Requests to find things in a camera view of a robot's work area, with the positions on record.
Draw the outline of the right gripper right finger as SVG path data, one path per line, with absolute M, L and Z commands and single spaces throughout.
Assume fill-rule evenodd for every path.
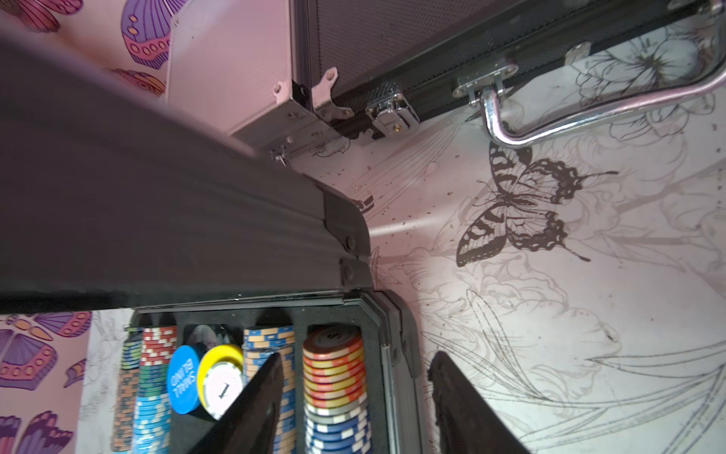
M 443 453 L 529 454 L 446 353 L 428 370 Z

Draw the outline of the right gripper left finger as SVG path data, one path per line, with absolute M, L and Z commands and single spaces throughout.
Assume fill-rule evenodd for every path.
M 284 384 L 281 356 L 273 354 L 226 414 L 188 450 L 202 453 L 272 453 Z

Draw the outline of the large black poker case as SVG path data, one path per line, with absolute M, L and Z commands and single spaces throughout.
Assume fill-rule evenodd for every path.
M 372 449 L 425 453 L 404 301 L 336 189 L 208 132 L 13 26 L 1 31 L 1 309 L 156 322 L 357 325 Z

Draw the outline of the black medium poker case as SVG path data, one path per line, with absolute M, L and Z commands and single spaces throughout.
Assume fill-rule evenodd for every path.
M 316 109 L 338 134 L 393 136 L 465 103 L 489 136 L 527 147 L 601 122 L 697 98 L 725 81 L 725 55 L 695 81 L 604 100 L 541 127 L 503 123 L 508 87 L 698 14 L 721 1 L 295 1 L 298 74 L 334 79 Z

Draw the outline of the small silver poker case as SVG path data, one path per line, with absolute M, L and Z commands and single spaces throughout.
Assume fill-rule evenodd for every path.
M 297 78 L 288 1 L 189 1 L 172 22 L 168 106 L 284 160 L 340 141 Z

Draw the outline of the yellow white round chip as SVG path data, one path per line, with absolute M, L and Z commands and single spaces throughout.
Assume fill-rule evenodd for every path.
M 198 395 L 206 412 L 219 420 L 245 386 L 244 356 L 240 346 L 223 344 L 209 350 L 198 370 Z

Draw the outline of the blue round dealer chip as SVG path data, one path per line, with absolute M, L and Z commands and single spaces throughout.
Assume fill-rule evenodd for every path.
M 205 352 L 202 344 L 182 345 L 171 358 L 166 389 L 171 407 L 177 414 L 190 414 L 200 406 L 198 380 Z

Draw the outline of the blue orange chip row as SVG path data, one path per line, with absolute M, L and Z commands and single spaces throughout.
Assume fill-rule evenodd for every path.
M 273 442 L 274 453 L 296 453 L 295 333 L 293 325 L 248 327 L 243 330 L 243 374 L 251 382 L 267 360 L 279 354 L 284 380 L 280 416 Z

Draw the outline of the red yellow chip row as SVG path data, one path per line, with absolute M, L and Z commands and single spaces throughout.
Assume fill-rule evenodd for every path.
M 319 327 L 304 340 L 302 359 L 306 452 L 373 452 L 361 329 L 346 323 Z

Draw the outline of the red green blue chip row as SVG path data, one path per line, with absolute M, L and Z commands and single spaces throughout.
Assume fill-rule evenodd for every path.
M 176 346 L 177 327 L 148 327 L 142 331 L 132 453 L 169 452 L 172 408 L 168 370 Z

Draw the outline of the orange black chip row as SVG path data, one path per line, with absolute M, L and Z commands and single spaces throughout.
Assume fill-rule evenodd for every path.
M 111 450 L 130 453 L 132 450 L 134 409 L 139 384 L 143 330 L 130 328 L 122 344 L 121 363 L 113 418 Z

